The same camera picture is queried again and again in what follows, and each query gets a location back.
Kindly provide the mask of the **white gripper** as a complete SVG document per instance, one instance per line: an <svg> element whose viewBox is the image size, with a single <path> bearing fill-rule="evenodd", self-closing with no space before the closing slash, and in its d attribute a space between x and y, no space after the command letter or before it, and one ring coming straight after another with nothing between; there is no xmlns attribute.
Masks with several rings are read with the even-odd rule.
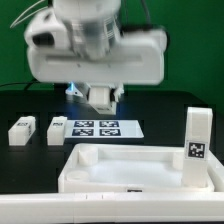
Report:
<svg viewBox="0 0 224 224"><path fill-rule="evenodd" d="M70 49L37 47L33 35L29 25L24 39L32 75L45 83L75 82L76 97L86 99L88 93L88 86L78 82L119 83L113 91L118 103L124 93L123 84L158 85L164 79L167 33L163 29L125 33L105 57L96 61L79 58Z"/></svg>

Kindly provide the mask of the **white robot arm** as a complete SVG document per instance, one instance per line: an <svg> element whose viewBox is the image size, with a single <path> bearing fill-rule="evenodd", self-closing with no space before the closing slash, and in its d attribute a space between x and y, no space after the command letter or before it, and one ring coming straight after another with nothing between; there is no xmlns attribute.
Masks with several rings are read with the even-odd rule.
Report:
<svg viewBox="0 0 224 224"><path fill-rule="evenodd" d="M118 92L125 84L164 79L168 37L162 28L119 27L121 0L53 0L24 33L32 75L45 83L85 84L85 97Z"/></svg>

